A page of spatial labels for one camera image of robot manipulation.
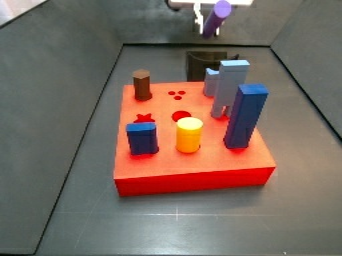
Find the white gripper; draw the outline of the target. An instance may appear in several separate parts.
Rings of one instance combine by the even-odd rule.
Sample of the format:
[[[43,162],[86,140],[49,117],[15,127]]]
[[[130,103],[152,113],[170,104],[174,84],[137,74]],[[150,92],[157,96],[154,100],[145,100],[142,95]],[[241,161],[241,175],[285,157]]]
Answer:
[[[166,0],[166,4],[172,9],[192,8],[194,14],[194,24],[198,27],[198,34],[202,34],[204,18],[200,12],[201,7],[223,7],[232,9],[236,6],[249,6],[253,0]],[[216,27],[213,36],[220,34],[220,26]]]

